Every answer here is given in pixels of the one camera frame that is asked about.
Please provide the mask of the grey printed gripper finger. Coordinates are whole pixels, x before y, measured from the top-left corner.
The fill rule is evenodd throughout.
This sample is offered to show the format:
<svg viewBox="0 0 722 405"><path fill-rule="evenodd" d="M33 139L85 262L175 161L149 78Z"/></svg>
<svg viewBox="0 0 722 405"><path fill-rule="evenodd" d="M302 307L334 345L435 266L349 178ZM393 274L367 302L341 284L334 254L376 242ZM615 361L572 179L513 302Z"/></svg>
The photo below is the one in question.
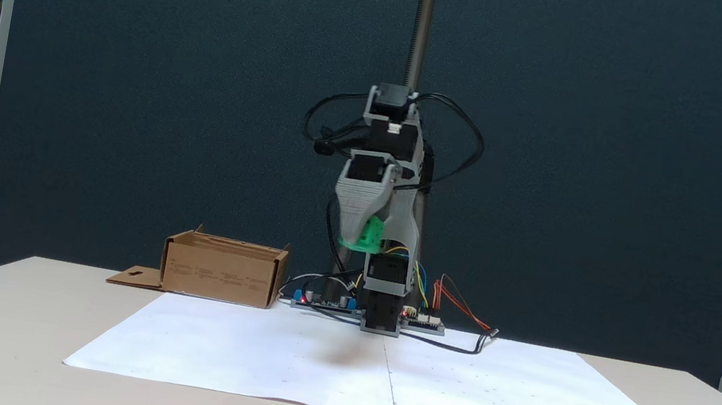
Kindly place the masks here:
<svg viewBox="0 0 722 405"><path fill-rule="evenodd" d="M369 218L386 206L390 187L339 178L335 192L340 210L339 236L347 244L357 243Z"/></svg>

